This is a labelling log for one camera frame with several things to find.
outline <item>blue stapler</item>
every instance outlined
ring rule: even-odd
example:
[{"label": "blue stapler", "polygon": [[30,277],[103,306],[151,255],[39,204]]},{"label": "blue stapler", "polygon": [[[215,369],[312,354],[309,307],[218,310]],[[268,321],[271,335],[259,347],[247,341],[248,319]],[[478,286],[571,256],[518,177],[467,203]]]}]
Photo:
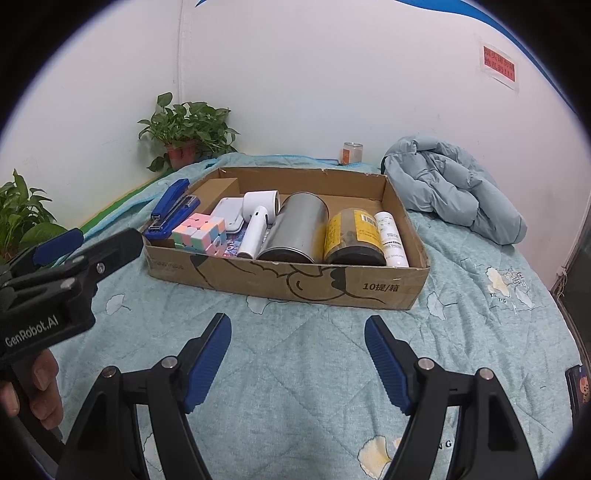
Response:
[{"label": "blue stapler", "polygon": [[180,179],[164,192],[152,211],[152,223],[144,232],[148,240],[168,238],[173,229],[185,221],[201,203],[195,195],[185,195],[188,186],[188,179]]}]

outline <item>rubik's cube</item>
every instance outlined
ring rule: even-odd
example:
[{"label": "rubik's cube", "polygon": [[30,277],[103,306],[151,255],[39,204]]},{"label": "rubik's cube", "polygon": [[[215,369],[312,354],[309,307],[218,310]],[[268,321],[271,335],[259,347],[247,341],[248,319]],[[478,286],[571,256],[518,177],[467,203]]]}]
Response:
[{"label": "rubik's cube", "polygon": [[223,218],[194,213],[173,230],[174,246],[207,255],[223,255],[226,226]]}]

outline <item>metal screw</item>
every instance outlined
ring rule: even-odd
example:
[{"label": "metal screw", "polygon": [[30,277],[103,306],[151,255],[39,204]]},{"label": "metal screw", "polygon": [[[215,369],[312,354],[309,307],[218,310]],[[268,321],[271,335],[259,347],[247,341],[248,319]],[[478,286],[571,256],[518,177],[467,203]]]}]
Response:
[{"label": "metal screw", "polygon": [[481,368],[478,373],[480,373],[480,376],[485,380],[492,380],[495,378],[495,374],[490,368]]},{"label": "metal screw", "polygon": [[67,288],[70,288],[74,284],[75,281],[76,281],[76,279],[74,277],[67,278],[63,282],[61,282],[60,287],[65,290]]},{"label": "metal screw", "polygon": [[116,373],[117,367],[113,367],[113,365],[110,365],[108,367],[104,367],[103,371],[100,374],[105,378],[111,378]]},{"label": "metal screw", "polygon": [[423,370],[431,370],[435,366],[435,362],[430,358],[423,357],[418,359],[418,366]]},{"label": "metal screw", "polygon": [[162,359],[160,365],[162,365],[164,368],[172,368],[175,367],[177,363],[178,360],[175,356],[167,356]]}]

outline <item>terracotta pot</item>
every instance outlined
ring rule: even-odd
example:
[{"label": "terracotta pot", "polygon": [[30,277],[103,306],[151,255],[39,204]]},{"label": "terracotta pot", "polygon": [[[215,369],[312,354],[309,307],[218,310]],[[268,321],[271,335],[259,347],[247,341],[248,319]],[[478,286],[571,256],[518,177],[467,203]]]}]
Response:
[{"label": "terracotta pot", "polygon": [[188,140],[181,147],[174,148],[172,145],[166,145],[166,151],[170,157],[170,165],[174,171],[180,170],[195,161],[195,152],[197,150],[197,140]]}]

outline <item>red sign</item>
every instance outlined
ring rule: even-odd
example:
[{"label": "red sign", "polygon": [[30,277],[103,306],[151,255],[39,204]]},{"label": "red sign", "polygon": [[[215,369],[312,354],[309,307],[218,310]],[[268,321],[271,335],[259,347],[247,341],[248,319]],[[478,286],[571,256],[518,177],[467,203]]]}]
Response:
[{"label": "red sign", "polygon": [[484,65],[515,81],[515,64],[487,47],[484,47]]}]

